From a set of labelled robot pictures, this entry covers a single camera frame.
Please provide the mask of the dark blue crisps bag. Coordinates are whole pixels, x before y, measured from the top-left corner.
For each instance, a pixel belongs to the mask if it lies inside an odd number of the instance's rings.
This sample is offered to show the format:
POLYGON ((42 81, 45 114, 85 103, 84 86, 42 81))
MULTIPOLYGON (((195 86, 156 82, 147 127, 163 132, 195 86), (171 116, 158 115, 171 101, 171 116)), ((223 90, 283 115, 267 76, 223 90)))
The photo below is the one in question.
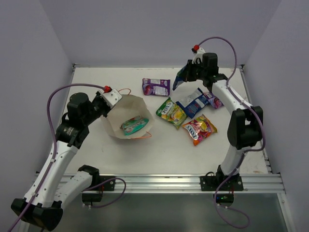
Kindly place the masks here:
POLYGON ((181 85, 186 79, 186 66, 182 67, 176 74, 175 80, 173 82, 172 90, 175 91, 176 88, 181 85))

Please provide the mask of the blue white chips bag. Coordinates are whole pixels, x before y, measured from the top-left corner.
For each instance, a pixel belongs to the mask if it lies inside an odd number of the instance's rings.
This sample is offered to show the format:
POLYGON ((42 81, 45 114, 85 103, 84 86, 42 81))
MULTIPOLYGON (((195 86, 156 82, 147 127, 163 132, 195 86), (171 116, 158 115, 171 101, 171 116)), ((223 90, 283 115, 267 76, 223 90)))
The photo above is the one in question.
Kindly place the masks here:
POLYGON ((209 104, 209 101, 203 91, 197 88, 192 94, 176 101, 176 104, 188 117, 194 118, 199 111, 209 104))

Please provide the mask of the white paper bag orange handles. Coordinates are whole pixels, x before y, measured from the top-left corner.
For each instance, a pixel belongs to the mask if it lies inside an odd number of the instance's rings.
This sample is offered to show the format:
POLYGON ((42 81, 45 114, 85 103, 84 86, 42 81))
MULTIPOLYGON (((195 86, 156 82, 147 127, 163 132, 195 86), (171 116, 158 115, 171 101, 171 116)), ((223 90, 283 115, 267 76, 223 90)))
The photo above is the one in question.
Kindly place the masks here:
POLYGON ((108 116, 100 117, 107 134, 114 138, 127 140, 151 138, 150 129, 153 127, 155 119, 148 110, 144 99, 130 93, 121 95, 122 99, 111 109, 108 116), (135 116, 147 118, 149 122, 138 132, 125 136, 120 126, 135 116))

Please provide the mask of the pink snack packet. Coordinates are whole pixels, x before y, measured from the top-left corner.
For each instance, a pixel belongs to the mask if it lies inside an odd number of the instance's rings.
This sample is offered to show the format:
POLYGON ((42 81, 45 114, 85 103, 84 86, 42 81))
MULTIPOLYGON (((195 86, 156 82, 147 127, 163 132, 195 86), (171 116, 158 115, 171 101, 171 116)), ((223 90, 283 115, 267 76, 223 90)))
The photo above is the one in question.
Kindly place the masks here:
POLYGON ((223 103, 211 92, 204 92, 204 96, 214 109, 218 109, 223 106, 223 103))

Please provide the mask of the green snack packet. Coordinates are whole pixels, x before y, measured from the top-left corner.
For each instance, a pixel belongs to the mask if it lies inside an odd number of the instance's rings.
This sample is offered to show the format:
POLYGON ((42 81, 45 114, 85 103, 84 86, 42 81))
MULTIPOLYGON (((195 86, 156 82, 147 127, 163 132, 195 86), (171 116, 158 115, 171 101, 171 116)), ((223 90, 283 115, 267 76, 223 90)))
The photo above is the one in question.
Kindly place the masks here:
POLYGON ((135 116, 125 121, 120 128, 123 130, 125 136, 134 134, 144 128, 149 122, 149 119, 142 116, 135 116))

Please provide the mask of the yellow green candy packet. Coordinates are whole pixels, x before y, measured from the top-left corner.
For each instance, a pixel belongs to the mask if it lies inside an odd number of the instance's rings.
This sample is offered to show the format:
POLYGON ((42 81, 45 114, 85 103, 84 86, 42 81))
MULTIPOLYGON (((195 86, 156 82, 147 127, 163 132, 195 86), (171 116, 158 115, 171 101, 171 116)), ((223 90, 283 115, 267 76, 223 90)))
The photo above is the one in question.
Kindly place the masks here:
POLYGON ((184 110, 168 97, 155 113, 161 119, 172 124, 177 130, 187 119, 184 110))

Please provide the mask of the purple blue snack bar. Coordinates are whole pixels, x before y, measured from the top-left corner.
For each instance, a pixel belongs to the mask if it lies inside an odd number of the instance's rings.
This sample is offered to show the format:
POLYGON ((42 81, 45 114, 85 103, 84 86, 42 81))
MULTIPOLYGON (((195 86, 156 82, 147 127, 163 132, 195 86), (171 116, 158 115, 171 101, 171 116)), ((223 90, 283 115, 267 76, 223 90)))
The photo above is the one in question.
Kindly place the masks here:
POLYGON ((142 91, 146 96, 169 96, 170 80, 169 79, 142 79, 142 91))

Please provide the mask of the orange fruit candy packet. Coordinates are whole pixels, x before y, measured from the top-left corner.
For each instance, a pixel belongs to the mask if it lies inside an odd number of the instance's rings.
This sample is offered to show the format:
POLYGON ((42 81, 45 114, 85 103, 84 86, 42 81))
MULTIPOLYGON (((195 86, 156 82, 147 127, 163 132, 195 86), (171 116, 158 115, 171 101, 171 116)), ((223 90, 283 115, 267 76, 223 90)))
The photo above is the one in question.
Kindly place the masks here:
POLYGON ((217 133, 217 128, 204 114, 183 124, 182 127, 189 133, 194 146, 197 146, 210 135, 217 133))

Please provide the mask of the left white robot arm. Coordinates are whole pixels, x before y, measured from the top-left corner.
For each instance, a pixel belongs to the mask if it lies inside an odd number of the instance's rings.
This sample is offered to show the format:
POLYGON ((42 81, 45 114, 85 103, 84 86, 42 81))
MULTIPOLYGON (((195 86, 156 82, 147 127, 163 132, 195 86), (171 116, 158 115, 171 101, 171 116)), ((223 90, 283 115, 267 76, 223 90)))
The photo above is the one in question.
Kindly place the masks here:
POLYGON ((99 170, 89 165, 80 167, 64 186, 58 185, 88 136, 89 125, 101 116, 106 117, 121 98, 116 90, 98 91, 92 101, 82 92, 70 96, 67 112, 58 128, 52 130, 53 145, 42 170, 25 196, 11 204, 19 220, 52 231, 61 221, 65 207, 77 195, 86 189, 99 188, 99 170))

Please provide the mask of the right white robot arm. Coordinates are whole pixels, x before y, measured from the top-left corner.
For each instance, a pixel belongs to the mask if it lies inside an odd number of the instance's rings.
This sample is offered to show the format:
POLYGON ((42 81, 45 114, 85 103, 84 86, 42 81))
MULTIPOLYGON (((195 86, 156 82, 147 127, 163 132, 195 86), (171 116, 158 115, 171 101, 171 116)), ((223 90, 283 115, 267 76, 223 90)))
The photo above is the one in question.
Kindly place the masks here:
POLYGON ((227 138, 230 143, 224 161, 218 167, 221 172, 215 178, 219 189, 232 185, 231 176, 237 175, 248 152, 259 151, 254 148, 264 138, 263 110, 244 100, 230 85, 226 75, 219 73, 218 56, 215 53, 196 51, 188 60, 181 79, 184 82, 201 80, 203 86, 217 97, 230 113, 227 138))

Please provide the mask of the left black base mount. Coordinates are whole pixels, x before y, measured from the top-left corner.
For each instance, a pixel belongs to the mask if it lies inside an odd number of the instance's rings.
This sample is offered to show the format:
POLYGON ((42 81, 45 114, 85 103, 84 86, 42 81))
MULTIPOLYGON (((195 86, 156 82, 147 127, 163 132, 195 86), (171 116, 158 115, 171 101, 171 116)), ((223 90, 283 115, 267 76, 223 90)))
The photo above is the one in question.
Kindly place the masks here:
MULTIPOLYGON (((101 184, 102 182, 114 178, 114 176, 97 176, 95 179, 92 181, 91 185, 89 188, 94 187, 98 184, 101 184)), ((84 204, 93 204, 93 203, 99 203, 102 200, 103 197, 103 192, 104 191, 114 191, 114 180, 110 180, 109 182, 105 183, 104 185, 92 189, 94 193, 82 193, 82 202, 84 204)))

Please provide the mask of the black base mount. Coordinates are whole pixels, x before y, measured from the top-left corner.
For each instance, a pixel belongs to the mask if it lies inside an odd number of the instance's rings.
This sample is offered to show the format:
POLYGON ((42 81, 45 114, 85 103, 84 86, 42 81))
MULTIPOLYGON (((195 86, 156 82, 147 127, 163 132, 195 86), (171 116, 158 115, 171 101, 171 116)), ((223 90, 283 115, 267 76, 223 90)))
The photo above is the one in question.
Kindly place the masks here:
POLYGON ((215 192, 220 186, 219 191, 227 191, 227 193, 217 193, 213 196, 216 203, 230 206, 234 202, 235 191, 244 191, 243 182, 239 174, 233 175, 231 178, 223 175, 221 172, 208 172, 199 177, 201 191, 215 192))
MULTIPOLYGON (((92 181, 91 185, 89 188, 94 187, 98 184, 101 184, 102 182, 114 178, 114 176, 97 176, 95 179, 92 181)), ((110 180, 109 182, 105 183, 104 185, 92 189, 94 193, 82 193, 82 202, 84 204, 93 204, 93 203, 99 203, 102 200, 103 197, 103 192, 104 191, 114 191, 114 180, 110 180)))

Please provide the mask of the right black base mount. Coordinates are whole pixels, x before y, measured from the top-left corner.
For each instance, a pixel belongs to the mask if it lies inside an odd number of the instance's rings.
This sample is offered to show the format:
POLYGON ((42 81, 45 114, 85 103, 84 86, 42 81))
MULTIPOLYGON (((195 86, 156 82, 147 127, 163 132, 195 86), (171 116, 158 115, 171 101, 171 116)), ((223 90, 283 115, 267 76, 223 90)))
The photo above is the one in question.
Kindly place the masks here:
POLYGON ((213 196, 216 203, 230 206, 234 202, 235 191, 244 191, 243 182, 239 174, 233 175, 231 178, 223 175, 221 172, 208 172, 199 177, 201 191, 215 192, 220 186, 219 191, 227 191, 227 193, 217 193, 213 196))

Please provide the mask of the aluminium front rail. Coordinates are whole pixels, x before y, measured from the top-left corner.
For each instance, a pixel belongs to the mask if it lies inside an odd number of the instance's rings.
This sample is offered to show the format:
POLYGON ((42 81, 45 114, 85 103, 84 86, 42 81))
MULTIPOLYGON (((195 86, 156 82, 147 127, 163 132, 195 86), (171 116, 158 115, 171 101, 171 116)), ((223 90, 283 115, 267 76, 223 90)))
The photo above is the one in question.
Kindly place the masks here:
MULTIPOLYGON (((201 174, 118 174, 114 175, 125 180, 125 193, 136 194, 213 194, 214 191, 202 191, 201 174)), ((236 187, 219 194, 272 194, 284 193, 285 188, 279 174, 241 174, 243 191, 236 187)))

